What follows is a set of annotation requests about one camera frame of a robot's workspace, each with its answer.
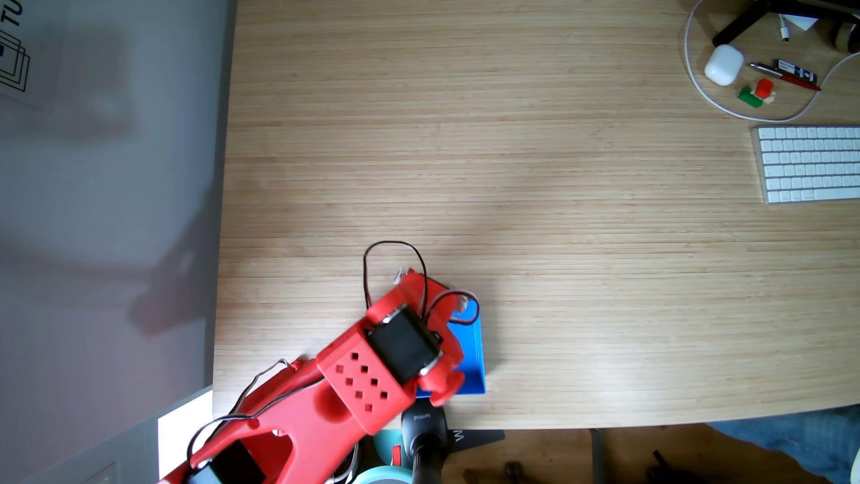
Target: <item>red pen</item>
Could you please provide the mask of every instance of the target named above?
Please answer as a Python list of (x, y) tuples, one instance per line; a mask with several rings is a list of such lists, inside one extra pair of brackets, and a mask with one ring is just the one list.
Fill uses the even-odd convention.
[(785, 82), (797, 84), (801, 87), (805, 87), (805, 88), (811, 89), (811, 90), (821, 90), (820, 87), (818, 87), (815, 84), (810, 83), (809, 81), (805, 81), (803, 79), (796, 78), (794, 76), (790, 76), (790, 75), (785, 74), (783, 72), (777, 71), (776, 69), (774, 69), (773, 67), (770, 67), (768, 65), (756, 64), (753, 62), (753, 63), (749, 64), (749, 66), (752, 67), (753, 69), (755, 69), (756, 71), (763, 72), (764, 74), (771, 76), (772, 78), (782, 79)]

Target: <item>teal object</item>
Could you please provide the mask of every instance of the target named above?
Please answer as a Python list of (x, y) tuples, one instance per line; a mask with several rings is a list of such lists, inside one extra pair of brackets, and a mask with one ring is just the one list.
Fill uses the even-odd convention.
[(406, 457), (406, 449), (403, 445), (403, 433), (396, 430), (381, 430), (373, 436), (373, 447), (382, 462), (391, 464), (391, 449), (400, 445), (400, 463), (403, 467), (412, 468), (411, 461)]
[(359, 474), (353, 484), (372, 484), (373, 482), (385, 484), (406, 482), (410, 484), (412, 482), (412, 469), (394, 466), (370, 468)]

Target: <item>floor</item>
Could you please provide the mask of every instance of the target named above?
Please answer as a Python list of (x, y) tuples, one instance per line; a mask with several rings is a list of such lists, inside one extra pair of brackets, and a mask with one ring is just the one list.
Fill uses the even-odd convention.
[[(669, 465), (703, 477), (709, 484), (826, 484), (782, 452), (722, 435), (704, 424), (634, 427), (601, 431), (607, 482), (647, 482), (645, 469), (656, 464), (659, 450)], [(533, 484), (585, 484), (592, 481), (591, 438), (587, 430), (507, 431), (506, 439), (451, 455), (445, 462), (445, 484), (466, 484), (469, 468), (479, 484), (508, 484), (506, 461), (522, 463)]]

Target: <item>red robot arm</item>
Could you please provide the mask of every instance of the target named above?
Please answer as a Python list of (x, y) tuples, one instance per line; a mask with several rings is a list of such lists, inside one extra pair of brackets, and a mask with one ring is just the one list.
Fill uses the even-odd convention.
[[(228, 484), (204, 476), (216, 474), (218, 457), (227, 454), (247, 463), (241, 471), (230, 465), (245, 473), (241, 482), (322, 484), (364, 435), (415, 401), (416, 386), (431, 392), (435, 406), (445, 403), (464, 381), (454, 369), (463, 352), (447, 326), (458, 298), (439, 298), (445, 292), (409, 270), (316, 359), (292, 362), (250, 393), (160, 484)], [(422, 307), (428, 300), (436, 301), (430, 311)]]

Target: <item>bamboo desk surface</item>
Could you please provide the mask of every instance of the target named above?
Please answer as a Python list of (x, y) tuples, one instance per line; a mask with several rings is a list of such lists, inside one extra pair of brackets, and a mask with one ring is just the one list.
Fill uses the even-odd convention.
[[(243, 0), (215, 412), (361, 315), (361, 253), (421, 249), (482, 298), (488, 392), (459, 428), (664, 425), (860, 402), (860, 204), (762, 202), (751, 127), (682, 63), (692, 1)], [(743, 2), (706, 2), (710, 36)], [(733, 45), (823, 75), (814, 31)], [(757, 78), (744, 68), (745, 81)], [(860, 59), (803, 124), (860, 124)], [(777, 81), (791, 114), (809, 91)], [(379, 294), (405, 252), (371, 260)]]

